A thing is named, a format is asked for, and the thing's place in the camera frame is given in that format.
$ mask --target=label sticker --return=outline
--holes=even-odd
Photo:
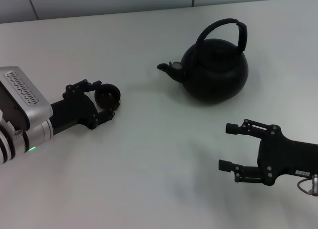
[[[296,170],[295,174],[299,174],[299,175],[303,175],[303,176],[309,176],[310,175],[310,173],[308,173],[308,172],[299,171],[299,170]]]

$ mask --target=wall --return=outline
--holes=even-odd
[[[253,0],[0,0],[0,23],[244,1]]]

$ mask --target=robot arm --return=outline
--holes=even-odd
[[[90,91],[103,111],[85,95]],[[119,100],[114,85],[85,79],[66,86],[63,100],[50,105],[19,67],[0,68],[0,164],[76,124],[92,130],[112,120]]]
[[[292,141],[277,125],[265,125],[245,119],[241,126],[227,124],[226,133],[260,138],[257,167],[246,167],[228,161],[219,161],[219,170],[234,172],[235,182],[263,183],[271,186],[278,176],[289,174],[313,180],[313,189],[307,194],[318,196],[318,145]]]

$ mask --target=kettle spout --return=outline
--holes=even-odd
[[[165,72],[168,74],[169,77],[171,77],[173,80],[178,82],[184,82],[184,69],[182,67],[182,64],[179,62],[169,62],[168,64],[159,64],[157,66],[157,69]]]

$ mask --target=black ring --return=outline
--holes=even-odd
[[[110,97],[105,98],[103,97],[104,94],[110,94]],[[99,86],[95,90],[94,97],[99,107],[103,108],[104,110],[108,110],[119,103],[121,94],[118,87],[107,83]]]
[[[6,152],[6,148],[4,146],[2,139],[0,139],[0,149],[1,149],[2,155],[3,155],[3,163],[5,163],[8,160],[8,154]]]
[[[11,159],[10,160],[12,160],[15,157],[15,147],[14,147],[13,141],[10,138],[10,135],[4,129],[4,127],[0,126],[0,131],[2,132],[2,134],[4,135],[6,140],[8,141],[10,151],[11,151]]]
[[[25,142],[25,152],[27,152],[30,149],[30,142],[29,142],[29,138],[28,135],[26,134],[25,131],[22,132],[22,136]]]

